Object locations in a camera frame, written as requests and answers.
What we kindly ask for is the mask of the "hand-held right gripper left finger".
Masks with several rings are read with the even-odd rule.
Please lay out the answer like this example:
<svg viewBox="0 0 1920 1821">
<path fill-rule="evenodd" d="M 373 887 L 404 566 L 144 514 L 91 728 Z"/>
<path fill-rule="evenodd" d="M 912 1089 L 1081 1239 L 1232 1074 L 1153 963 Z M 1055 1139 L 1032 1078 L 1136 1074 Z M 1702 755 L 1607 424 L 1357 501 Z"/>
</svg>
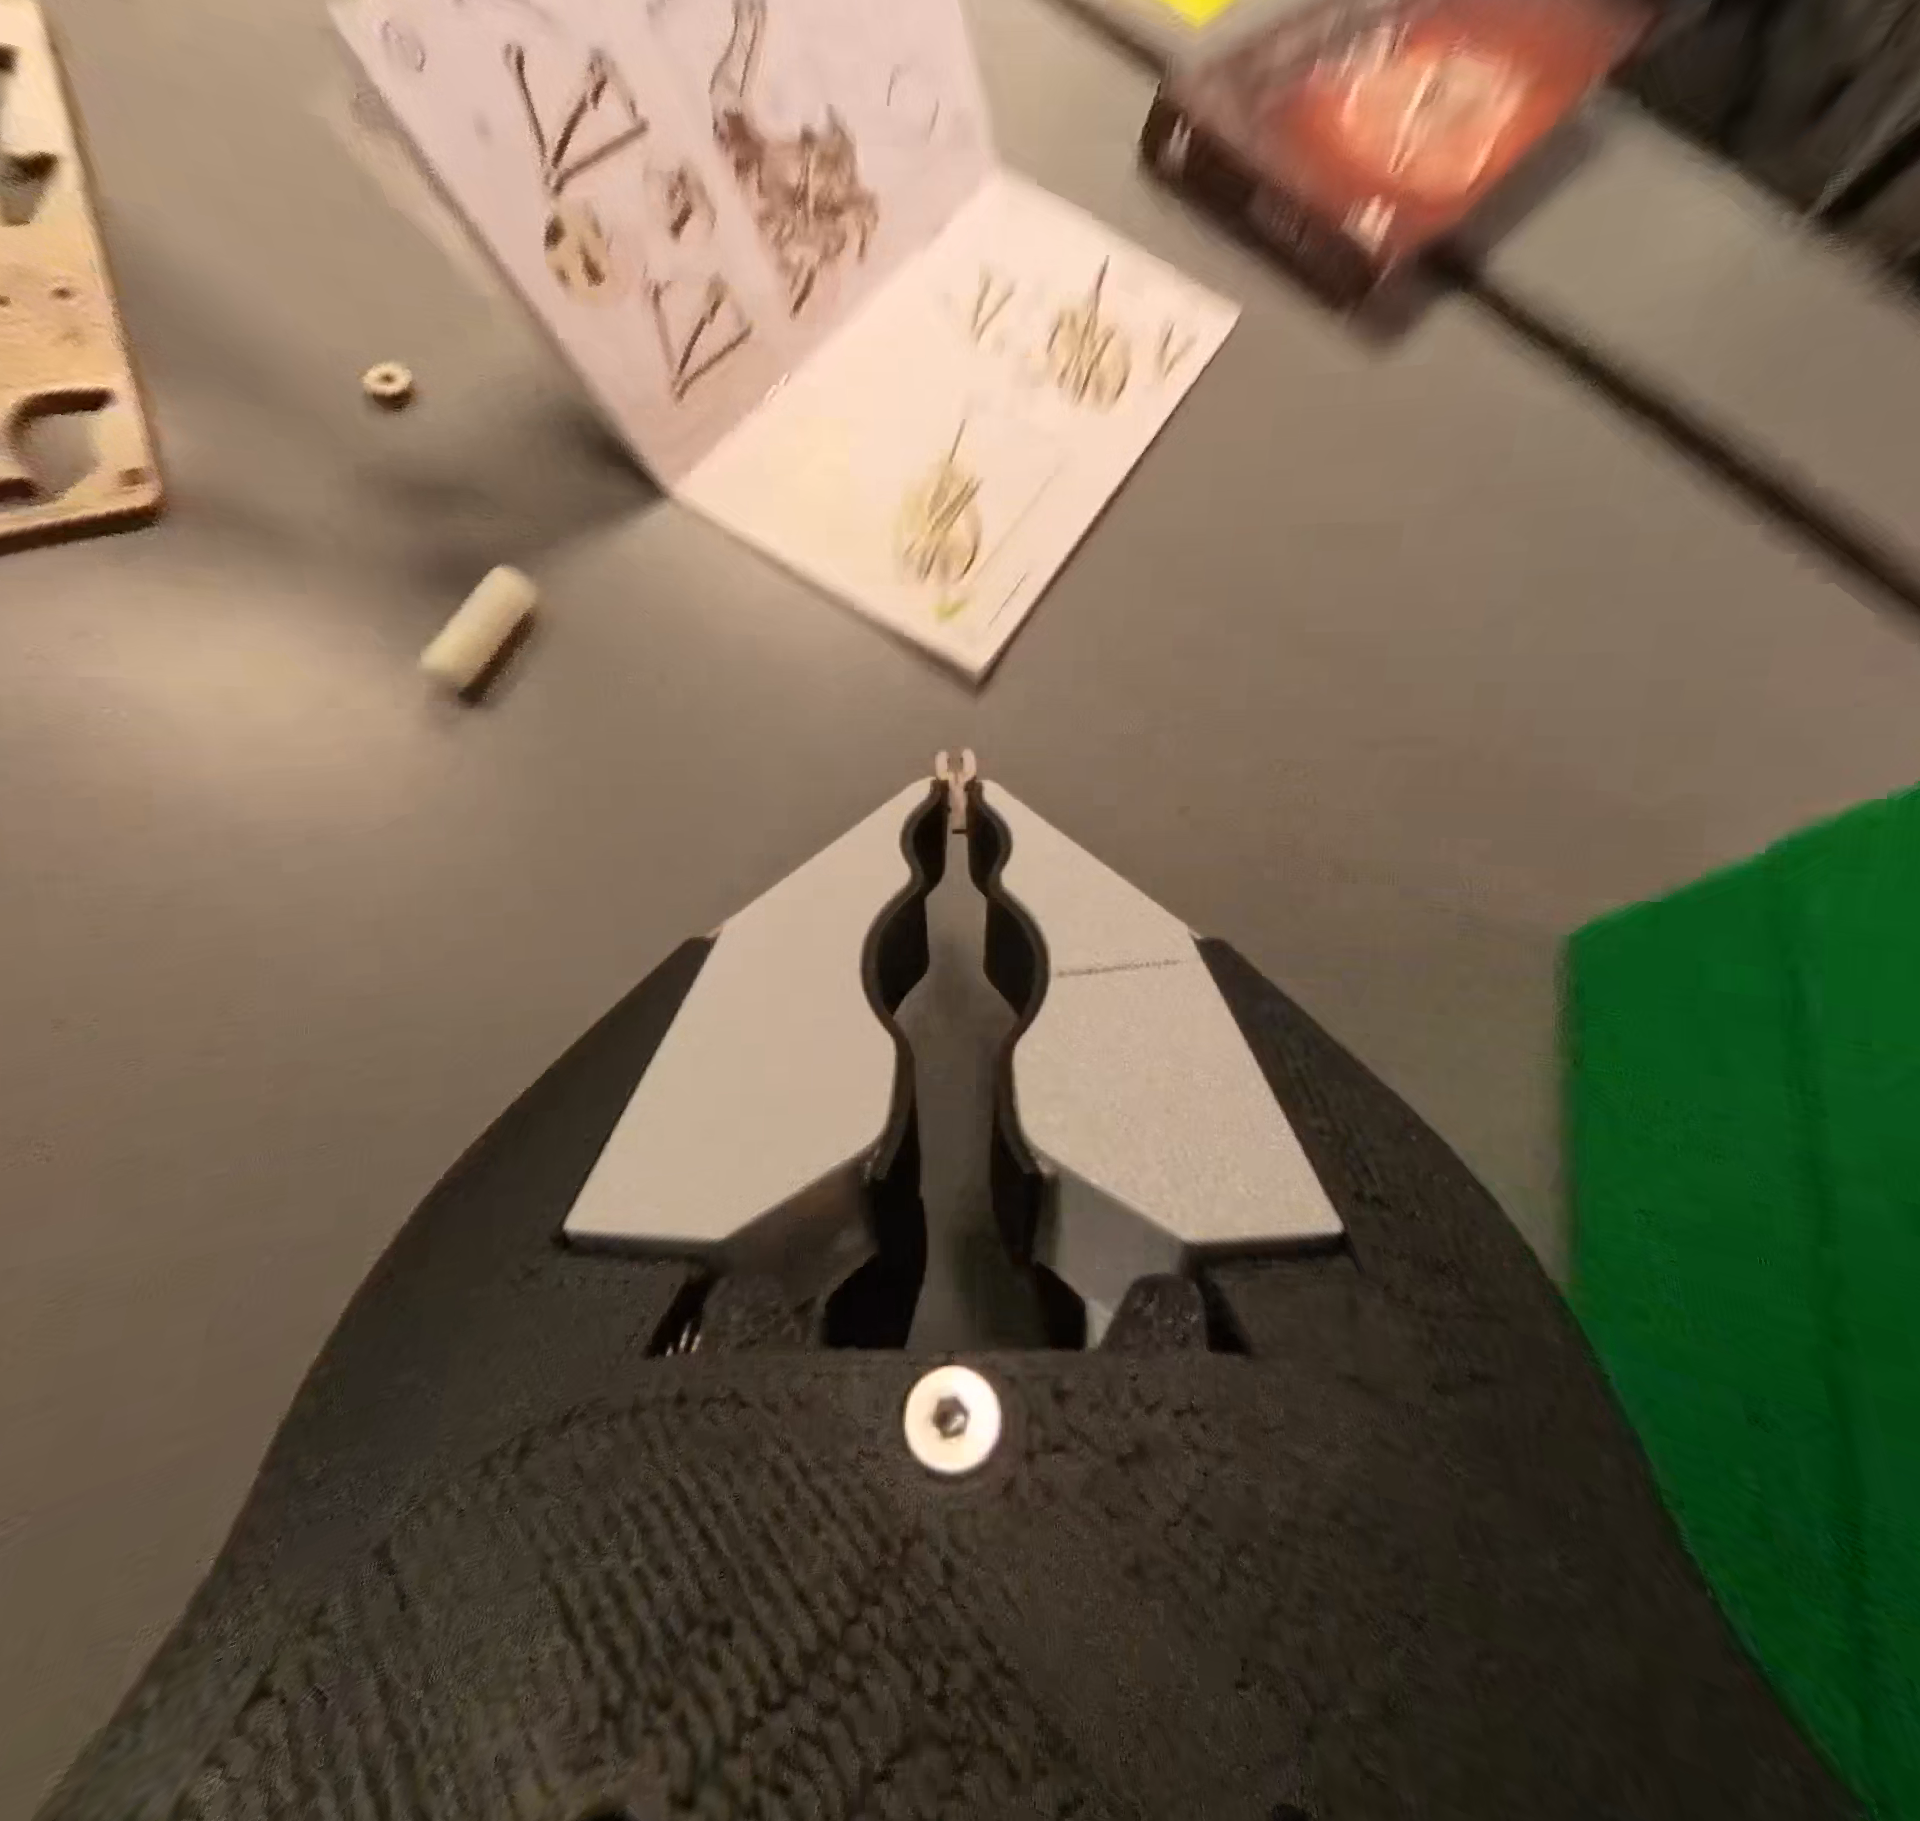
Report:
<svg viewBox="0 0 1920 1821">
<path fill-rule="evenodd" d="M 922 777 L 725 922 L 563 1217 L 571 1249 L 850 1275 L 915 1106 L 946 788 Z"/>
</svg>

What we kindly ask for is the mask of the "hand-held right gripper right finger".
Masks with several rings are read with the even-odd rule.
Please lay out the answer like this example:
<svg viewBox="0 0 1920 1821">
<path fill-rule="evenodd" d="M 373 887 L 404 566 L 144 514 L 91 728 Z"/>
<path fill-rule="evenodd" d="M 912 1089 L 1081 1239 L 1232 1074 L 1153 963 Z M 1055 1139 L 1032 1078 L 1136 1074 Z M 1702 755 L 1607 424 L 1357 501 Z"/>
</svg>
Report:
<svg viewBox="0 0 1920 1821">
<path fill-rule="evenodd" d="M 1007 788 L 968 787 L 1004 1235 L 1109 1328 L 1142 1280 L 1335 1252 L 1346 1226 L 1199 937 Z"/>
</svg>

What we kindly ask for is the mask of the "white instruction booklet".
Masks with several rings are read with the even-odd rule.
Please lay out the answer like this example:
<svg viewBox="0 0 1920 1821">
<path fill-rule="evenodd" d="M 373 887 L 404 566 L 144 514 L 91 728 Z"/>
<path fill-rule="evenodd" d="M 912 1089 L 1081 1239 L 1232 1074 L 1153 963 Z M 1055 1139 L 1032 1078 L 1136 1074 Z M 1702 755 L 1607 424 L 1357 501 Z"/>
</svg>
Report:
<svg viewBox="0 0 1920 1821">
<path fill-rule="evenodd" d="M 661 492 L 983 681 L 1239 323 L 1016 173 L 959 0 L 331 0 Z"/>
</svg>

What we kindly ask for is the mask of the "red-brown model kit box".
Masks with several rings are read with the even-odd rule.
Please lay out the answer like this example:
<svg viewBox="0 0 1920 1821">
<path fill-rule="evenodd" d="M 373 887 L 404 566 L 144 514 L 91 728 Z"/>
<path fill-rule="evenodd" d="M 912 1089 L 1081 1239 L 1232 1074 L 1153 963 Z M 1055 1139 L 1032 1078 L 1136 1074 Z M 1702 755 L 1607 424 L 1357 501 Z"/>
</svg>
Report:
<svg viewBox="0 0 1920 1821">
<path fill-rule="evenodd" d="M 1649 0 L 1312 0 L 1167 76 L 1139 164 L 1359 311 L 1476 226 L 1649 23 Z"/>
</svg>

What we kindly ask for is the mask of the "wooden parts sheet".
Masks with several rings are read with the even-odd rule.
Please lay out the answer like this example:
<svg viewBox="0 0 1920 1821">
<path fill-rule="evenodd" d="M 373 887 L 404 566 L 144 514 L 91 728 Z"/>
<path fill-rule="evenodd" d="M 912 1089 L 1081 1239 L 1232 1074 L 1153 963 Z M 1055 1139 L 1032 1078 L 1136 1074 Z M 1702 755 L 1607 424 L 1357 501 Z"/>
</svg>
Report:
<svg viewBox="0 0 1920 1821">
<path fill-rule="evenodd" d="M 2 0 L 2 549 L 135 528 L 157 444 L 45 14 Z"/>
</svg>

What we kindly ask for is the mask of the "cream cylindrical wax stick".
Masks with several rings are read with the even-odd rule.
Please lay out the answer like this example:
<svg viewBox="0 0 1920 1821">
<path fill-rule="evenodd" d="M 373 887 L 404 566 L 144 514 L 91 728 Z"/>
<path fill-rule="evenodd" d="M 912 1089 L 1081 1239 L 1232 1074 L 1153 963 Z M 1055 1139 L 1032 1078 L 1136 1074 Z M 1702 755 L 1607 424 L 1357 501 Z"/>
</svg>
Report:
<svg viewBox="0 0 1920 1821">
<path fill-rule="evenodd" d="M 538 606 L 538 586 L 524 572 L 488 570 L 419 650 L 419 676 L 461 700 L 480 693 L 528 632 Z"/>
</svg>

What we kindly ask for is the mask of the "green plastic bin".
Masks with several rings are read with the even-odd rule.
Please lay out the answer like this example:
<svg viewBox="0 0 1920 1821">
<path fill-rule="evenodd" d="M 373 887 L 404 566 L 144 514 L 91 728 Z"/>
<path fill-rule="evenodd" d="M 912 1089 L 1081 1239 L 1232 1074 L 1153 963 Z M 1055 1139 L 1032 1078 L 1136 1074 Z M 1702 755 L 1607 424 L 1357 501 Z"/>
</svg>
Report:
<svg viewBox="0 0 1920 1821">
<path fill-rule="evenodd" d="M 1739 1643 L 1915 1817 L 1915 790 L 1583 923 L 1559 1057 L 1577 1317 Z"/>
</svg>

